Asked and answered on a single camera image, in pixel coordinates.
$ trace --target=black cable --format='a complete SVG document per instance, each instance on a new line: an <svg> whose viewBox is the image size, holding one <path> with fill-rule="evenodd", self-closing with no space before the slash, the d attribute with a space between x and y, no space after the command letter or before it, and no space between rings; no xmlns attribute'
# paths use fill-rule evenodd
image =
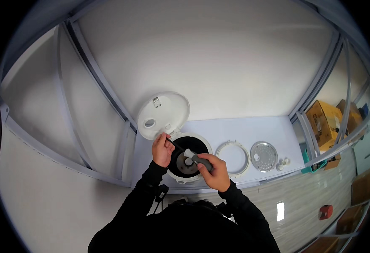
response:
<svg viewBox="0 0 370 253"><path fill-rule="evenodd" d="M158 205L159 205L159 202L157 203L157 206L155 207L155 210L152 214L155 214L155 211L157 211Z"/></svg>

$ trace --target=screwdriver handle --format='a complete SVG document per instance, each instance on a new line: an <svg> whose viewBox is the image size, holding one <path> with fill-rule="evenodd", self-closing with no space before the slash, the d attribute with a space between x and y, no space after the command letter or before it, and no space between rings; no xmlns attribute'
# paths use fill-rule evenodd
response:
<svg viewBox="0 0 370 253"><path fill-rule="evenodd" d="M206 169L208 169L208 172L211 172L213 170L213 165L209 162L209 160L200 158L198 155L194 155L192 157L192 160L197 162L198 164L203 164L206 166Z"/></svg>

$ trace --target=white plastic ring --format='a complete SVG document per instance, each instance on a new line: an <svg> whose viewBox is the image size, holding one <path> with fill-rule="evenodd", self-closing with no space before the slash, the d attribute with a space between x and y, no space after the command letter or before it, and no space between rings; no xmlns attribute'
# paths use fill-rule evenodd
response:
<svg viewBox="0 0 370 253"><path fill-rule="evenodd" d="M241 177L243 176L247 170L248 170L248 167L250 165L250 160L251 160L251 157L250 157L250 153L247 151L247 149L244 148L244 146L239 143L238 141L230 141L228 140L227 142L223 143L222 145L220 145L217 149L216 149L216 156L219 157L219 154L221 152L221 150L224 148L224 147L227 147L229 145L235 145L235 146L238 146L239 148L241 148L245 154L245 163L244 163L244 167L242 169L240 169L240 172L239 173L228 173L229 174L229 177L230 178L233 178L233 179L236 179L238 177Z"/></svg>

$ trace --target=person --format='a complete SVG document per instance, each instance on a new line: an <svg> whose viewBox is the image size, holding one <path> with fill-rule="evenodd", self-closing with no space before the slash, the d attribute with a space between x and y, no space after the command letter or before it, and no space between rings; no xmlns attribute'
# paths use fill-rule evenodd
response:
<svg viewBox="0 0 370 253"><path fill-rule="evenodd" d="M279 252L278 245L269 230L261 211L237 189L229 179L226 162L211 154L198 154L213 165L213 171L198 164L206 184L218 190L227 202L234 220L224 217L208 201L189 203L184 199L175 201L160 213L147 215L156 191L167 173L175 146L167 141L169 134L160 134L152 144L152 162L138 180L117 211L113 220L91 240L88 252L108 252L129 243L131 247L157 247L163 243L177 243L177 248L205 243L214 247L230 244L247 244L255 252Z"/></svg>

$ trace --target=red object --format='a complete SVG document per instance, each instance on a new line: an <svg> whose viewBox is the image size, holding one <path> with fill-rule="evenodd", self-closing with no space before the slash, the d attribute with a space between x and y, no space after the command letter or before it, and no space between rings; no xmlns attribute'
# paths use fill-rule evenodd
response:
<svg viewBox="0 0 370 253"><path fill-rule="evenodd" d="M320 208L320 212L321 212L320 220L328 219L333 214L333 206L325 205L322 208Z"/></svg>

